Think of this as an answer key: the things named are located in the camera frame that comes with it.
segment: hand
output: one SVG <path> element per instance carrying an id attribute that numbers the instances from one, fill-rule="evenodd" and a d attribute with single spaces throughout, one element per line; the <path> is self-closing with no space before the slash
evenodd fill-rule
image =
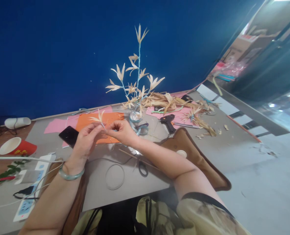
<path id="1" fill-rule="evenodd" d="M 73 148 L 72 157 L 87 159 L 93 152 L 99 139 L 107 139 L 103 126 L 100 123 L 91 123 L 84 127 L 78 135 Z"/>
<path id="2" fill-rule="evenodd" d="M 110 128 L 112 130 L 106 130 L 106 134 L 116 138 L 122 144 L 136 148 L 141 138 L 136 135 L 134 130 L 131 128 L 128 121 L 114 121 Z"/>

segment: jade bangle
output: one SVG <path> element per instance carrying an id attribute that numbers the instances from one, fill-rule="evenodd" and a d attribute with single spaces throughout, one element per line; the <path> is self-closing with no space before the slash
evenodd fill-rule
<path id="1" fill-rule="evenodd" d="M 68 175 L 64 172 L 63 166 L 64 166 L 64 163 L 61 165 L 61 167 L 59 169 L 59 174 L 65 180 L 76 180 L 77 178 L 80 178 L 84 173 L 84 168 L 83 168 L 83 170 L 77 175 Z"/>

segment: gray floor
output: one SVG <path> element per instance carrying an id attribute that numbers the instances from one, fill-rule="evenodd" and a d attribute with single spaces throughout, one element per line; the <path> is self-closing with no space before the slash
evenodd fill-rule
<path id="1" fill-rule="evenodd" d="M 232 189 L 219 195 L 252 234 L 290 234 L 290 134 L 260 139 L 278 157 L 225 174 Z"/>

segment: smartphone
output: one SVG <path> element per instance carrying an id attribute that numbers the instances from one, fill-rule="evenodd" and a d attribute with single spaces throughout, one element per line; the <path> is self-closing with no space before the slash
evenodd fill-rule
<path id="1" fill-rule="evenodd" d="M 71 126 L 68 126 L 64 129 L 60 134 L 59 137 L 62 138 L 71 148 L 74 147 L 77 141 L 77 137 L 79 132 Z"/>

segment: gray tabletop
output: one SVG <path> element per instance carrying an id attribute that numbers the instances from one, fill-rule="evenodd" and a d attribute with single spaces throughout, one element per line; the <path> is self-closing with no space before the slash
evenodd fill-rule
<path id="1" fill-rule="evenodd" d="M 201 99 L 198 92 L 191 93 L 190 96 L 194 100 Z M 113 111 L 124 112 L 126 116 L 129 113 L 128 110 L 120 110 L 120 106 L 113 106 Z M 221 172 L 227 173 L 273 159 L 268 154 L 261 154 L 257 148 L 260 144 L 231 121 L 220 109 L 215 107 L 215 113 L 215 116 L 204 115 L 202 119 L 215 130 L 220 128 L 222 135 L 217 135 L 216 137 L 205 136 L 199 140 L 195 136 L 205 133 L 204 129 L 187 128 L 187 130 L 200 150 Z M 56 118 L 67 119 L 67 115 Z M 26 140 L 37 145 L 36 157 L 55 151 L 57 158 L 61 157 L 66 160 L 70 156 L 72 149 L 70 147 L 62 149 L 62 140 L 58 137 L 58 133 L 44 134 L 45 128 L 53 119 L 54 117 L 38 120 Z M 158 142 L 167 137 L 165 127 L 158 122 L 156 117 L 144 115 L 143 119 L 149 123 L 149 134 L 143 136 L 143 138 Z M 228 126 L 228 131 L 224 129 L 224 125 Z M 125 148 L 121 144 L 116 144 L 114 151 L 110 151 L 111 148 L 111 144 L 98 145 L 91 158 L 108 158 L 121 163 L 130 158 L 117 150 L 118 148 Z M 170 180 L 162 172 L 154 168 L 147 167 L 149 174 L 146 178 L 140 175 L 138 169 L 133 172 L 135 163 L 136 160 L 131 159 L 122 166 L 125 180 L 123 185 L 117 190 L 110 190 L 106 186 L 106 171 L 114 163 L 104 160 L 88 163 L 85 168 L 85 173 L 88 176 L 88 186 L 83 211 L 170 187 Z M 27 186 L 24 184 L 13 185 L 11 182 L 0 186 L 0 204 L 15 201 L 12 194 Z M 19 204 L 15 204 L 0 208 L 0 234 L 17 231 L 23 226 L 23 222 L 12 222 L 18 206 Z"/>

